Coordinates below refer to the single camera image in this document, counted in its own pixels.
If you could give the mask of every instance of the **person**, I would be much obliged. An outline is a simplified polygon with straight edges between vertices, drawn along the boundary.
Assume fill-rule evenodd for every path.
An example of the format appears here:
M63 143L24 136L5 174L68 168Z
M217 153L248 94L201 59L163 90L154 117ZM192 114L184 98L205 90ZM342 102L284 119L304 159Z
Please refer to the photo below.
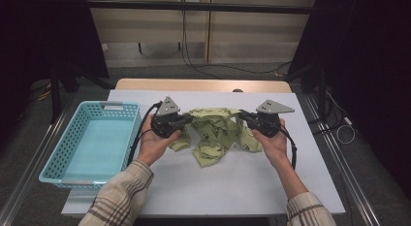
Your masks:
M150 131L152 114L147 117L142 132L138 157L122 172L111 178L99 191L88 213L79 225L133 225L145 202L153 179L150 166L165 152L167 146L179 138L173 132L163 139ZM329 211L309 192L294 171L287 157L287 138L278 133L272 138L253 130L263 145L270 164L277 171L287 198L287 225L335 225Z

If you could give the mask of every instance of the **plastic basket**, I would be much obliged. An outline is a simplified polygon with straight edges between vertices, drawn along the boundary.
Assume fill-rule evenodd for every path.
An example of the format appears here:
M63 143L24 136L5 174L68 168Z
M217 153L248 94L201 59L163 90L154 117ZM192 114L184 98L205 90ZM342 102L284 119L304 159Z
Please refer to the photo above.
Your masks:
M82 102L39 180L60 188L101 188L126 168L141 123L137 103Z

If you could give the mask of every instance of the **plaid shirt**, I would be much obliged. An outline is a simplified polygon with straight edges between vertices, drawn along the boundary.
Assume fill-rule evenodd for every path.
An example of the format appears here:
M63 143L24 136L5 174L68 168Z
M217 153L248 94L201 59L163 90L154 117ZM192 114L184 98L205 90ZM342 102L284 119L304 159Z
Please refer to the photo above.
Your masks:
M100 190L79 225L133 225L145 202L152 171L134 160ZM287 204L289 226L335 225L329 211L312 193L303 193Z

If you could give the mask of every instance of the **hand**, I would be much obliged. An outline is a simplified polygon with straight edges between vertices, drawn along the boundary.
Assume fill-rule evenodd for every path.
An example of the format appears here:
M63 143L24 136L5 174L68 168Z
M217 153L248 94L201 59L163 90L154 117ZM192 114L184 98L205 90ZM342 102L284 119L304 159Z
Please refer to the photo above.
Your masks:
M284 119L280 118L280 123L285 127ZM287 158L287 137L278 132L274 137L266 137L257 130L252 130L254 137L261 143L264 153L271 165L277 169L282 162L288 161Z
M140 153L137 157L138 160L142 161L147 166L151 166L156 160L158 160L166 151L167 146L176 141L181 132L174 131L169 138L164 139L157 136L153 131L151 131L151 120L153 114L150 114L145 120L142 126L142 135Z

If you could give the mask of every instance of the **crumpled cloth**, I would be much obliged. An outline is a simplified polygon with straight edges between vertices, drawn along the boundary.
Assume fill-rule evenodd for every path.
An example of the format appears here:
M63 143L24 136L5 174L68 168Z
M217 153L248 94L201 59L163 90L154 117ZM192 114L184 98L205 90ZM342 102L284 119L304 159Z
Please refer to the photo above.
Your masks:
M200 135L201 140L194 148L193 154L202 167L211 166L220 160L230 149L233 143L238 143L242 148L251 151L262 151L262 145L244 121L238 117L236 109L228 108L201 108L190 112L194 116L191 122L194 130ZM191 138L187 125L181 131L180 138L170 144L174 151L180 151L191 145Z

